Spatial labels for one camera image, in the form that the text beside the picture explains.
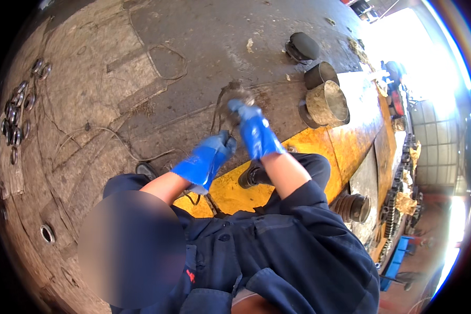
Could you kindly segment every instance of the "navy blue work jacket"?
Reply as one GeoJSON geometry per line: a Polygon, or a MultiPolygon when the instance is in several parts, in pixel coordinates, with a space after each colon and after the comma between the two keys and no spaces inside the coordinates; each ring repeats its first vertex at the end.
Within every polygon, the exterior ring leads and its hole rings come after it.
{"type": "Polygon", "coordinates": [[[238,211],[182,223],[185,269],[168,298],[140,310],[112,306],[113,313],[230,314],[242,288],[284,314],[378,311],[374,262],[314,181],[282,200],[280,215],[238,211]]]}

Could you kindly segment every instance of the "jacket button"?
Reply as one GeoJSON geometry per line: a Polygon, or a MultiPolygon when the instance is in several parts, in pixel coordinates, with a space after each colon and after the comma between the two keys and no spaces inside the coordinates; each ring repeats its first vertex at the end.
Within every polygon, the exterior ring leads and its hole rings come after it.
{"type": "Polygon", "coordinates": [[[220,237],[218,238],[218,240],[225,242],[225,241],[230,240],[230,238],[231,238],[231,236],[230,236],[229,234],[226,234],[226,233],[225,233],[225,234],[220,235],[220,237]]]}

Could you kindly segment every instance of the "forearm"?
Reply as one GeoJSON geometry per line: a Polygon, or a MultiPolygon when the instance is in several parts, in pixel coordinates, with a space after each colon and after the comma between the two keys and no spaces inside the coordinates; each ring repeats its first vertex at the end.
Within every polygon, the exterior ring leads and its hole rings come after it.
{"type": "Polygon", "coordinates": [[[289,153],[270,154],[260,161],[281,199],[311,180],[307,170],[289,153]]]}
{"type": "Polygon", "coordinates": [[[168,172],[147,183],[140,191],[153,194],[171,205],[189,185],[189,181],[176,173],[168,172]]]}

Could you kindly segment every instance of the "boot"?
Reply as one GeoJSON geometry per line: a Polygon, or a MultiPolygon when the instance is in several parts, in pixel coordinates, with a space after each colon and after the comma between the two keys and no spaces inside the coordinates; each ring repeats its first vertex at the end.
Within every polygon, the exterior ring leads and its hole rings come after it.
{"type": "Polygon", "coordinates": [[[272,185],[263,165],[258,160],[251,160],[250,166],[240,175],[238,183],[242,188],[250,188],[261,183],[272,185]]]}
{"type": "Polygon", "coordinates": [[[148,162],[141,161],[136,165],[136,174],[144,174],[150,181],[159,177],[157,171],[148,162]]]}

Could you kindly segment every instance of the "glove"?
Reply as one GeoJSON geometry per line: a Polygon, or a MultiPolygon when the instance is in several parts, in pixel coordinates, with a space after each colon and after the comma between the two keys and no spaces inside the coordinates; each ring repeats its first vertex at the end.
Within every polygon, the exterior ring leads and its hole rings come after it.
{"type": "Polygon", "coordinates": [[[260,159],[272,153],[283,154],[284,147],[269,127],[269,121],[257,106],[248,106],[239,99],[231,99],[227,106],[240,117],[239,131],[250,158],[260,159]]]}
{"type": "Polygon", "coordinates": [[[202,140],[190,156],[176,165],[171,172],[192,183],[188,190],[207,194],[214,176],[236,152],[236,148],[235,138],[229,137],[227,130],[222,130],[218,135],[202,140]]]}

